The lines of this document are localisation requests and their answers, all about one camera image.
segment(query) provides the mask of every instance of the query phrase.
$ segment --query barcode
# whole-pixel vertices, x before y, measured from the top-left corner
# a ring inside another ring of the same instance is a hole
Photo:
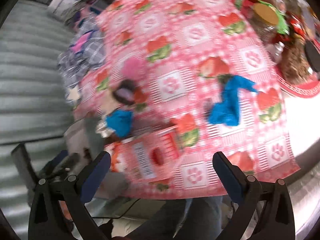
[[[142,176],[145,179],[151,179],[151,178],[155,178],[155,174],[153,173],[151,164],[150,164],[150,159],[147,156],[144,147],[143,147],[143,143],[136,143],[135,145],[133,145],[133,150],[135,152],[135,154],[137,155],[137,160],[139,163],[139,167],[140,167],[140,171],[142,173]]]

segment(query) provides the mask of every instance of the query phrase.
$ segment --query folded clothes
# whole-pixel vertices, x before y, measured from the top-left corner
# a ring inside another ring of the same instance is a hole
[[[107,126],[115,130],[115,134],[119,138],[124,138],[131,131],[132,116],[133,113],[131,111],[116,110],[110,115],[107,115]]]
[[[58,68],[65,88],[75,87],[90,69],[103,66],[105,57],[103,34],[95,17],[90,14],[72,39],[68,50],[58,57]]]
[[[233,76],[226,83],[222,91],[222,102],[213,105],[208,122],[211,124],[224,123],[228,126],[239,125],[240,105],[238,89],[243,88],[251,92],[258,92],[253,88],[255,83],[242,76]]]

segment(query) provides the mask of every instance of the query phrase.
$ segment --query plaid cloth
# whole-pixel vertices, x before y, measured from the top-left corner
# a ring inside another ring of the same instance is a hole
[[[93,30],[92,35],[82,45],[81,52],[74,53],[70,49],[71,46],[91,30]],[[105,57],[103,34],[95,22],[95,17],[90,14],[72,39],[69,49],[58,57],[58,69],[65,88],[74,88],[90,69],[98,69],[104,65]]]

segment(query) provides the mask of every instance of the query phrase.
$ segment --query pink pom pom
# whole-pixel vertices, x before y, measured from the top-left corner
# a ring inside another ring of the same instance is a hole
[[[121,74],[127,79],[139,81],[145,74],[145,67],[145,62],[135,57],[130,57],[124,61]]]

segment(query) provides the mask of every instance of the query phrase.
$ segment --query bottle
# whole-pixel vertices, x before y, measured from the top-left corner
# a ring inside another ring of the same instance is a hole
[[[284,48],[284,44],[281,41],[275,45],[270,44],[267,47],[269,56],[274,63],[279,64],[281,62],[281,59],[282,59],[281,53],[283,52],[283,48]]]

